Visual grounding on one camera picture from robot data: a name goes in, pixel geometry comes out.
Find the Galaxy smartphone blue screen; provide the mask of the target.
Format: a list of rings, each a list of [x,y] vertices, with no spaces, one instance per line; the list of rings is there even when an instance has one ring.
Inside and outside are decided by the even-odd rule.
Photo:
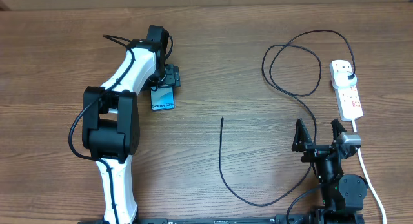
[[[170,88],[155,88],[150,91],[151,109],[153,111],[172,110],[175,108],[174,90]]]

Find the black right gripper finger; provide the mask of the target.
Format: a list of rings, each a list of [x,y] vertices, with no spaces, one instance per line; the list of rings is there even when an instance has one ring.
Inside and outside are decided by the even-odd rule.
[[[343,125],[339,122],[338,119],[334,119],[331,122],[332,131],[333,131],[333,140],[334,141],[342,141],[343,134],[347,133],[347,130],[343,127]]]
[[[313,146],[312,138],[302,119],[296,121],[296,131],[292,144],[292,151],[304,152]]]

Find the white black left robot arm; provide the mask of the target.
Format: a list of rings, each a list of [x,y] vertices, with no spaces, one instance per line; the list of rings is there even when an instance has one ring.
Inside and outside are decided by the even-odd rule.
[[[68,133],[72,153],[94,161],[101,175],[105,213],[100,223],[138,223],[132,158],[140,140],[137,97],[148,91],[153,111],[175,107],[179,69],[168,64],[173,38],[162,26],[151,25],[144,39],[107,35],[125,48],[125,59],[99,87],[87,87],[83,108]]]

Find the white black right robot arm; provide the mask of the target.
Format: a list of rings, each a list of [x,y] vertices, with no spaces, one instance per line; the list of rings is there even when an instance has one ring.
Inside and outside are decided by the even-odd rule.
[[[301,161],[315,166],[319,185],[297,197],[288,207],[286,223],[363,223],[357,212],[363,209],[363,200],[369,188],[365,178],[355,174],[345,174],[341,162],[358,153],[361,137],[348,132],[337,120],[331,122],[333,142],[317,145],[313,142],[302,121],[296,121],[292,151],[302,152]],[[320,191],[322,207],[314,207],[307,214],[291,214],[294,205],[302,198]]]

